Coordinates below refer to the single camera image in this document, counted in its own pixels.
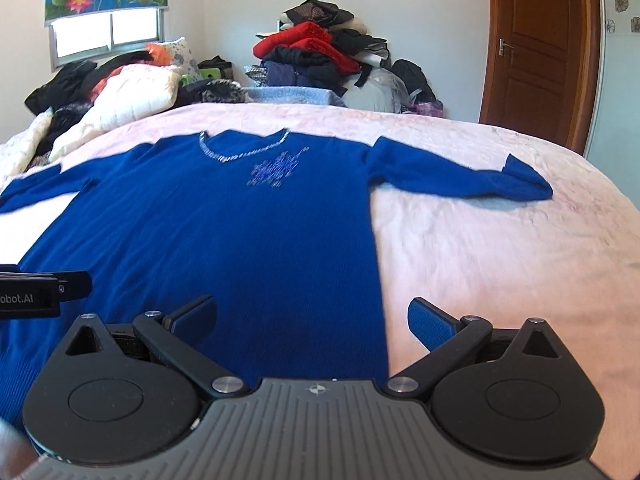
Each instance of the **light blue towel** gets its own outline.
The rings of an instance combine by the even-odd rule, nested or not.
[[[263,86],[245,88],[247,95],[254,103],[271,103],[287,105],[346,105],[333,91],[324,88],[308,88],[306,86]]]

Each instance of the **green object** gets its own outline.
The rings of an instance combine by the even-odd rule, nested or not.
[[[182,84],[182,86],[190,85],[191,83],[195,83],[195,82],[196,82],[196,78],[194,78],[194,76],[192,75],[183,75],[180,78],[180,83]]]
[[[201,68],[200,73],[204,79],[222,79],[222,72],[219,68]]]

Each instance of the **bed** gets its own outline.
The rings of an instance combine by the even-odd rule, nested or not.
[[[606,405],[594,461],[615,479],[640,471],[640,212],[576,153],[502,128],[423,116],[199,104],[113,130],[65,155],[61,164],[66,170],[141,142],[201,130],[267,135],[284,127],[367,144],[386,136],[478,169],[499,169],[512,153],[539,171],[554,198],[528,205],[389,186],[373,192],[390,373],[426,354],[406,320],[415,296],[456,317],[483,316],[496,327],[544,317]],[[18,263],[72,199],[67,194],[0,215],[0,262]]]

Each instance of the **orange cloth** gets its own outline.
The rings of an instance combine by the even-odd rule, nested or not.
[[[147,43],[146,51],[154,59],[155,66],[169,66],[174,61],[174,57],[159,43]]]

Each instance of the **white wall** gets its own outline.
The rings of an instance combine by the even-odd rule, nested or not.
[[[640,35],[605,37],[602,94],[587,160],[640,207]]]
[[[236,65],[256,62],[257,32],[275,30],[281,12],[304,0],[205,0],[207,49]],[[451,119],[477,122],[489,35],[489,0],[325,0],[387,38],[393,59],[422,67]]]
[[[206,57],[204,0],[170,0],[165,36],[186,36],[197,59]],[[53,78],[43,0],[0,0],[0,142],[25,129],[33,115],[24,99]]]

